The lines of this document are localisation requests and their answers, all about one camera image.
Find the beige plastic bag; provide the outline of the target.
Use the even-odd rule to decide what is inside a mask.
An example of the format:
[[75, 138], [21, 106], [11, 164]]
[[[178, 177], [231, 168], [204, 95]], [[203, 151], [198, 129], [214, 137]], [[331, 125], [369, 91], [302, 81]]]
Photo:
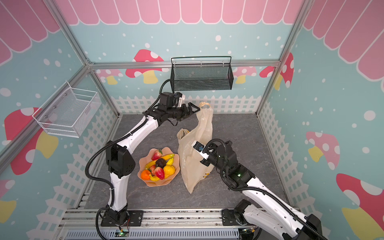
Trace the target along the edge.
[[204, 102], [199, 104], [199, 108], [201, 110], [197, 112], [198, 125], [190, 132], [186, 129], [181, 129], [177, 133], [180, 172], [190, 194], [195, 186], [205, 179], [214, 168], [213, 165], [203, 165], [201, 163], [203, 157], [193, 148], [196, 142], [206, 145], [213, 135], [213, 108], [209, 103]]

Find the red strawberry top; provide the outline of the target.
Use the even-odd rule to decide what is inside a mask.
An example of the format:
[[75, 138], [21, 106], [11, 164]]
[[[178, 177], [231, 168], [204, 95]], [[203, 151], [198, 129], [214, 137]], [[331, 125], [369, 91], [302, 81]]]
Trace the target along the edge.
[[163, 152], [162, 152], [162, 150], [156, 150], [156, 151], [154, 151], [153, 156], [151, 157], [151, 160], [152, 160], [152, 161], [157, 161], [157, 160], [160, 159], [162, 156], [163, 156]]

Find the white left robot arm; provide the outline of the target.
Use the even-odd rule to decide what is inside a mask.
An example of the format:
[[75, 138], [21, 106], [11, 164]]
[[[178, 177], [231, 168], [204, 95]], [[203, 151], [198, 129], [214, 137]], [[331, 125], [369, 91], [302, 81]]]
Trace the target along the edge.
[[[136, 162], [133, 152], [136, 147], [154, 130], [164, 122], [175, 119], [181, 122], [200, 111], [193, 103], [185, 103], [185, 96], [179, 92], [160, 92], [155, 102], [143, 112], [143, 118], [123, 137], [109, 141], [98, 150], [87, 162], [85, 175], [88, 179], [103, 182], [110, 187], [110, 199], [108, 205], [98, 210], [97, 217], [105, 212], [105, 218], [109, 223], [122, 226], [128, 223], [130, 214], [128, 211], [127, 188], [130, 174], [133, 172]], [[106, 153], [106, 162], [110, 179], [94, 177], [90, 173], [90, 166], [100, 154]]]

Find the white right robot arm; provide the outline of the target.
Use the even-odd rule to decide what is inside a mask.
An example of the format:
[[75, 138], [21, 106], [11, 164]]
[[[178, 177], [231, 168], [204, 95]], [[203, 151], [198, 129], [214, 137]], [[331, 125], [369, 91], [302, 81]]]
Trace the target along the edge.
[[324, 240], [322, 224], [313, 214], [307, 216], [270, 191], [248, 168], [240, 164], [232, 142], [212, 139], [203, 145], [193, 142], [201, 163], [214, 166], [229, 190], [249, 198], [235, 208], [240, 224], [260, 227], [279, 240]]

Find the yellow lemon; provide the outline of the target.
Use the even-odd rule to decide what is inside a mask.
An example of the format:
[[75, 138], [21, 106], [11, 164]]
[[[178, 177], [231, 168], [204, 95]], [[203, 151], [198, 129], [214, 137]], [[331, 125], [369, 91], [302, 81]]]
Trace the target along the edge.
[[170, 177], [171, 175], [173, 175], [176, 172], [175, 167], [172, 165], [165, 165], [163, 170], [165, 173], [165, 179], [167, 179], [168, 177]]

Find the pink scalloped fruit bowl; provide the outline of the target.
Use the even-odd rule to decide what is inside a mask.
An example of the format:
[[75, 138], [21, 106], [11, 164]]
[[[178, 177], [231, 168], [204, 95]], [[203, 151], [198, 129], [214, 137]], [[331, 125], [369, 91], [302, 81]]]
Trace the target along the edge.
[[151, 149], [146, 157], [139, 160], [138, 178], [148, 187], [169, 184], [180, 172], [180, 157], [170, 148]]

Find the small yellow banana front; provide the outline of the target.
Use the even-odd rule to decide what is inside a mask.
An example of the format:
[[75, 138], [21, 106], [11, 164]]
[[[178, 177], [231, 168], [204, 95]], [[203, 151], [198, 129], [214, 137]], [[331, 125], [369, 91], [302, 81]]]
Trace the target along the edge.
[[158, 178], [156, 175], [150, 175], [150, 180], [152, 181], [152, 182], [157, 182], [157, 181], [160, 181], [161, 179], [160, 178]]

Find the orange tangerine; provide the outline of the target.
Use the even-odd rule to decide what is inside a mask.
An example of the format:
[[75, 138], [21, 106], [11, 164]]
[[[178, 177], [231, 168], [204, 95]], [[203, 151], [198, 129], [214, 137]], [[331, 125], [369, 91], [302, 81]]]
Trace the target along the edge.
[[141, 172], [141, 179], [144, 181], [149, 181], [152, 177], [152, 173], [149, 170], [144, 169]]

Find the black mesh wall basket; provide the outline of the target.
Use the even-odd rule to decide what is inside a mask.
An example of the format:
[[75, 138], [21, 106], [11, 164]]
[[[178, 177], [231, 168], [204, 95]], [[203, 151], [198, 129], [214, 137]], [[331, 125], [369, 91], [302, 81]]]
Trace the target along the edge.
[[234, 82], [231, 63], [230, 56], [171, 58], [172, 91], [231, 90]]

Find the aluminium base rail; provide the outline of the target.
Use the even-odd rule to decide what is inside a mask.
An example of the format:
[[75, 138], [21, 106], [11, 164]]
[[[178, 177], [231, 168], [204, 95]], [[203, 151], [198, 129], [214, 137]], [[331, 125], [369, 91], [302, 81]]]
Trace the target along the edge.
[[[54, 235], [55, 240], [98, 240], [97, 210], [68, 210]], [[145, 209], [131, 210], [130, 221], [121, 227], [101, 224], [107, 240], [239, 240], [252, 239], [261, 226], [282, 234], [283, 226], [263, 209], [256, 209], [261, 223], [239, 224], [232, 209]]]

